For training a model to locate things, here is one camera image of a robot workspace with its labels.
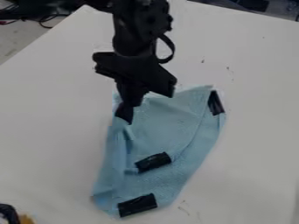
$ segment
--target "floor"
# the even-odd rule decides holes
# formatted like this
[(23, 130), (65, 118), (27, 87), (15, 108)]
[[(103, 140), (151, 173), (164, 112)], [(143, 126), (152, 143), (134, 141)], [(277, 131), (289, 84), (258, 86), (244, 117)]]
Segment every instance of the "floor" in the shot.
[[(241, 7), (237, 3), (233, 3), (230, 0), (189, 0), (193, 2), (199, 2), (204, 4), (212, 4), (230, 9), (249, 11)], [(299, 14), (299, 0), (268, 0), (269, 5), (265, 12), (251, 11), (252, 13), (258, 13), (267, 15), (270, 17), (284, 18), (295, 21)]]
[[(295, 20), (296, 15), (299, 13), (299, 7), (293, 6), (292, 10), (287, 10), (289, 1), (291, 0), (269, 0), (268, 9), (263, 14)], [(8, 5), (10, 3), (7, 1), (0, 0), (0, 9)], [(61, 18), (55, 18), (48, 23), (50, 23), (49, 25), (55, 25), (60, 21)], [(14, 24), (0, 25), (0, 65), (46, 32), (48, 32), (47, 29), (32, 21), (18, 21)]]
[[(0, 9), (8, 5), (10, 3), (0, 0)], [(49, 25), (55, 25), (60, 20), (61, 18), (54, 19)], [(0, 25), (0, 65), (48, 31), (32, 21)]]

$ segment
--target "debris speck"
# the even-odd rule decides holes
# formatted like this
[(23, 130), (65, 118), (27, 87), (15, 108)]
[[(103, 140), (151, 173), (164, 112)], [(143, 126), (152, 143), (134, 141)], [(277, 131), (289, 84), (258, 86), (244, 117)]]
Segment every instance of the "debris speck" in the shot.
[(17, 51), (17, 49), (12, 49), (12, 50), (8, 51), (4, 56), (5, 57), (9, 57), (9, 56), (11, 56), (16, 51)]
[(185, 210), (184, 208), (182, 208), (182, 207), (178, 207), (178, 210), (181, 210), (182, 212), (184, 212), (184, 213), (186, 213), (188, 216), (190, 216), (190, 213), (188, 213), (188, 211), (187, 210)]

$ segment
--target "black object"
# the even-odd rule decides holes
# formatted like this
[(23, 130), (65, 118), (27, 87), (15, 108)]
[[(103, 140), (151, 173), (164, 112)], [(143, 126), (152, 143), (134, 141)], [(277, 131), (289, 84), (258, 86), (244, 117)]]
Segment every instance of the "black object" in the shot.
[[(115, 80), (122, 98), (116, 116), (132, 123), (133, 107), (141, 105), (149, 91), (172, 97), (177, 79), (160, 64), (173, 58), (175, 46), (164, 34), (172, 17), (166, 0), (114, 0), (114, 52), (97, 52), (95, 71)], [(166, 59), (156, 56), (161, 39), (172, 50)]]
[(0, 20), (33, 20), (50, 17), (58, 8), (75, 11), (85, 0), (18, 0), (11, 1), (16, 7), (0, 11)]
[(0, 214), (9, 222), (9, 224), (20, 224), (17, 211), (13, 206), (0, 204)]
[(264, 0), (232, 0), (235, 3), (243, 6), (251, 11), (266, 11), (269, 5), (269, 1)]
[(155, 154), (135, 163), (139, 173), (147, 172), (168, 164), (171, 164), (171, 158), (166, 152)]
[(153, 193), (144, 195), (135, 199), (127, 200), (119, 203), (118, 210), (121, 217), (125, 217), (131, 214), (138, 214), (140, 212), (148, 211), (156, 208), (156, 199)]
[(225, 113), (224, 108), (222, 107), (220, 98), (217, 94), (217, 91), (213, 90), (210, 94), (209, 100), (208, 100), (208, 106), (214, 116)]

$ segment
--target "table surface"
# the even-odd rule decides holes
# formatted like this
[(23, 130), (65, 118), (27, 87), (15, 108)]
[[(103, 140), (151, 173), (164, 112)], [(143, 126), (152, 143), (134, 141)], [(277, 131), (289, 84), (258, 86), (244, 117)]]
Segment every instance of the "table surface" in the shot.
[[(299, 176), (299, 26), (171, 1), (179, 86), (213, 84), (227, 120), (171, 206), (122, 223), (290, 223)], [(37, 224), (116, 223), (90, 194), (112, 113), (111, 15), (87, 6), (0, 66), (0, 199)]]

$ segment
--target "black cable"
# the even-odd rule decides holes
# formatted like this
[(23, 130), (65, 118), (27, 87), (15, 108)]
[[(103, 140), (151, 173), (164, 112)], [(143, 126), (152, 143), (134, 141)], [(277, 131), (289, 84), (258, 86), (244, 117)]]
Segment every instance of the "black cable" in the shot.
[(16, 9), (17, 7), (18, 7), (18, 6), (17, 6), (16, 4), (11, 4), (11, 5), (9, 5), (9, 6), (5, 7), (5, 8), (2, 8), (2, 9), (0, 10), (0, 12), (3, 12), (3, 11), (11, 11), (11, 10)]
[(10, 21), (10, 22), (5, 22), (4, 24), (1, 24), (1, 25), (11, 25), (13, 23), (16, 23), (19, 19), (16, 19), (16, 20), (13, 20), (13, 21)]
[(42, 18), (38, 21), (38, 23), (39, 23), (42, 27), (44, 27), (44, 28), (46, 28), (46, 29), (52, 29), (52, 28), (53, 28), (52, 26), (44, 25), (44, 23), (45, 23), (45, 22), (48, 22), (48, 21), (50, 21), (50, 20), (52, 20), (52, 19), (54, 19), (54, 18), (57, 18), (57, 17), (68, 17), (69, 15), (70, 15), (70, 14), (59, 14), (59, 13), (57, 13), (57, 14), (52, 14), (52, 15), (47, 15), (47, 16), (42, 17)]

